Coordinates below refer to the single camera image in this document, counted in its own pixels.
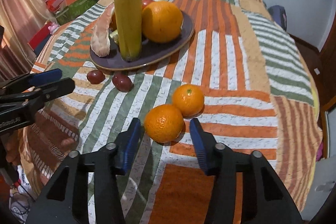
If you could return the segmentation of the orange with sticker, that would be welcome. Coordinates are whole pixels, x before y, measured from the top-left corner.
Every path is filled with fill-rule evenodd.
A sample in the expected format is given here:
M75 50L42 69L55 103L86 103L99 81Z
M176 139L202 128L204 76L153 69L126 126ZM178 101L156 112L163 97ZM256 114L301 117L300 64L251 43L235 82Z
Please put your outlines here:
M112 15L109 28L110 28L111 31L115 31L117 29L116 14L115 13L113 13L113 15Z

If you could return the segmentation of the cut yellow banana piece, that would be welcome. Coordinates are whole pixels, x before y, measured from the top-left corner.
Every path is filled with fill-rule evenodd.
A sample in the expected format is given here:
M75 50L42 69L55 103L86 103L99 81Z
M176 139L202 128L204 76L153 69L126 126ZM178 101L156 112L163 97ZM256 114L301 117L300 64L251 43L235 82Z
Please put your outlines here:
M142 0L114 0L121 57L135 61L142 49Z

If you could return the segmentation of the red tomato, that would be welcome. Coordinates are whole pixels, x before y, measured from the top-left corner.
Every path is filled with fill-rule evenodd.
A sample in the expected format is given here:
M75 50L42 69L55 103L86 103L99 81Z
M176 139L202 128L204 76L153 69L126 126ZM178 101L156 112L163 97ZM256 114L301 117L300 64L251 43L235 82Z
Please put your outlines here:
M149 4L153 3L153 0L142 0L142 9L144 9Z

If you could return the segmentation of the large orange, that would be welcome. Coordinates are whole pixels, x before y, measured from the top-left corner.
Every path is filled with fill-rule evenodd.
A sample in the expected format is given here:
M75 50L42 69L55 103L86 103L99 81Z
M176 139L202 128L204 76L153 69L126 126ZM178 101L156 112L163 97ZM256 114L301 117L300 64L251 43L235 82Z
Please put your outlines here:
M182 11L168 1L151 2L142 10L142 33L152 42L173 41L181 34L182 23Z

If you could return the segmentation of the long yellow banana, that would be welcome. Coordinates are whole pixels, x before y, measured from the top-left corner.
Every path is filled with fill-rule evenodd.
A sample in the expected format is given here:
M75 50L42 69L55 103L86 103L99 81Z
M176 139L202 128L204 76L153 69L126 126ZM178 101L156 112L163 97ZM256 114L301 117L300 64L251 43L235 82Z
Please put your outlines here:
M118 39L118 30L109 30L109 37L113 40L113 42L116 45L119 45L119 39Z

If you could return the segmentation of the red and blue box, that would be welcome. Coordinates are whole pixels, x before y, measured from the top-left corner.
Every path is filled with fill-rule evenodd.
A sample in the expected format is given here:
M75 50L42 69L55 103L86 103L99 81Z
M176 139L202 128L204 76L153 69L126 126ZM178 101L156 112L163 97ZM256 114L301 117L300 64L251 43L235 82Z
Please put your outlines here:
M36 56L42 52L49 38L51 37L50 26L52 22L46 23L28 42L28 45L32 48Z

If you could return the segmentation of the dark red grape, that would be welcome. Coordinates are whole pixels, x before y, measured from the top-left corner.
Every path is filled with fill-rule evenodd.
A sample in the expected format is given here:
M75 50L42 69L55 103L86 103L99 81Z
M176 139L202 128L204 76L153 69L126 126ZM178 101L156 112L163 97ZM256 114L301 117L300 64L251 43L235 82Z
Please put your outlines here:
M115 73L112 78L112 83L120 92L124 93L131 91L133 88L131 79L123 73Z
M102 71L96 69L92 70L87 73L87 80L92 84L92 85L97 85L102 83L105 80L105 75L102 73Z

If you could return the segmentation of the pink toy figure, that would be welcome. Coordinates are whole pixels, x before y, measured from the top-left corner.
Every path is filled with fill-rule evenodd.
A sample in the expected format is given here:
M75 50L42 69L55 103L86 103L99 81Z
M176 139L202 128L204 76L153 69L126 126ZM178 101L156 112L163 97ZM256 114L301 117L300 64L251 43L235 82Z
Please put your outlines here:
M53 35L58 29L59 29L60 25L57 23L51 23L48 26L49 32L51 35Z

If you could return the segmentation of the white plastic chair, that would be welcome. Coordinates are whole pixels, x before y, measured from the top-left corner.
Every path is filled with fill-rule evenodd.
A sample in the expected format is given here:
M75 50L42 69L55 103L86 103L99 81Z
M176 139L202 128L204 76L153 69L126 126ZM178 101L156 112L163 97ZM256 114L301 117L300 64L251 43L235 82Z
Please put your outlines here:
M313 183L306 201L307 216L313 219L335 186L335 156L316 163Z

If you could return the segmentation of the small mandarin front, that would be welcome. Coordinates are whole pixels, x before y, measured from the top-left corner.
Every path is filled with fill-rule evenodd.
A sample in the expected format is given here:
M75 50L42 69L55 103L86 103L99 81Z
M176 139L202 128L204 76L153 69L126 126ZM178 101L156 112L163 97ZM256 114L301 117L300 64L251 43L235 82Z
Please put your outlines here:
M145 133L157 143L177 139L185 123L181 111L171 104L159 105L150 110L143 123Z

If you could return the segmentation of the small mandarin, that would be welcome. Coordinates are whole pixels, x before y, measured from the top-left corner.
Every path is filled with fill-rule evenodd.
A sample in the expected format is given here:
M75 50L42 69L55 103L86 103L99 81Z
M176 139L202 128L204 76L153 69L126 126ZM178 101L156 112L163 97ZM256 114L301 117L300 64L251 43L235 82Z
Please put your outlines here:
M200 87L192 84L184 84L176 88L172 103L186 118L196 116L205 104L205 97Z
M150 110L143 123L145 133L157 143L177 139L185 123L181 111L171 104L159 105Z

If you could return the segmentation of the striped pink curtain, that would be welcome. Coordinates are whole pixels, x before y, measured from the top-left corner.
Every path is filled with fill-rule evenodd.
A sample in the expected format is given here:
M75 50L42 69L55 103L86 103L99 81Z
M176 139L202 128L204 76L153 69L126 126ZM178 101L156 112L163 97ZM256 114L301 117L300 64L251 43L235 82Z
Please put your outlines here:
M54 17L46 0L1 0L1 80L8 80L31 70L36 54L29 41L47 20Z

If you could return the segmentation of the green patterned box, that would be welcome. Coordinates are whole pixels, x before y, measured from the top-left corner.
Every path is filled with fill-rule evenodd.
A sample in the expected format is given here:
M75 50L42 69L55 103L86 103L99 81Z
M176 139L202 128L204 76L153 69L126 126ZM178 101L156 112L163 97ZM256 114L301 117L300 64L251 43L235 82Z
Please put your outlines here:
M56 21L60 25L66 24L82 15L96 3L97 0L76 0L56 14Z

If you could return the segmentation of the small mandarin rear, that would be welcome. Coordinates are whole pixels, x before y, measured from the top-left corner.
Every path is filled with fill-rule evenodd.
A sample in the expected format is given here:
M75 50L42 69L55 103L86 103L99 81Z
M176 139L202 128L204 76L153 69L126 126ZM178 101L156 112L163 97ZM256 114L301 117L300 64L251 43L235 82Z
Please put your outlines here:
M192 84L184 84L176 88L172 103L186 118L196 116L205 104L205 97L200 87Z

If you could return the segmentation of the purple ceramic plate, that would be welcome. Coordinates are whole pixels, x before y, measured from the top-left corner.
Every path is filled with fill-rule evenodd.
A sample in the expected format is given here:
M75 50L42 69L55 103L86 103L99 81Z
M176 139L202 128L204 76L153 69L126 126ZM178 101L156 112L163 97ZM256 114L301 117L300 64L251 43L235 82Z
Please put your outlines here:
M194 34L194 23L189 15L183 14L182 30L179 37L172 42L159 44L148 39L142 42L142 51L139 58L132 62L127 62L122 59L118 46L110 39L110 53L106 57L98 57L90 50L90 58L92 63L97 68L105 69L106 71L132 71L159 61L171 56L186 45Z

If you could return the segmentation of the striped patchwork bedspread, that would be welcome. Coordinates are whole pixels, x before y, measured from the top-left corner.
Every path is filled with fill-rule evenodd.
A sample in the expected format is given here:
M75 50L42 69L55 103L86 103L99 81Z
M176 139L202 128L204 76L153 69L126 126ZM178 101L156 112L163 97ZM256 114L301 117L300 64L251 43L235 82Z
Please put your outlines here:
M134 117L144 119L170 103L176 88L192 84L205 95L198 118L204 130L232 150L261 151L302 210L322 142L317 89L294 40L262 0L164 0L191 17L194 37L170 57L131 72L134 87L127 93L116 89L112 76L97 85L87 80L95 68L92 28L110 1L61 26L33 66L33 72L59 68L76 87L25 128L23 183L39 194L70 150L98 150Z

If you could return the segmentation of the blue bag beside bed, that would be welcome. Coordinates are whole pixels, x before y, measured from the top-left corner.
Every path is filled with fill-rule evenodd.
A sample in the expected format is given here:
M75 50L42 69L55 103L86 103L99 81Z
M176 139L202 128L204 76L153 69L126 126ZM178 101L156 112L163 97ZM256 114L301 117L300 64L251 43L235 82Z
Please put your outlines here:
M274 5L268 8L268 12L272 16L273 20L284 30L287 30L287 16L285 7L280 5Z

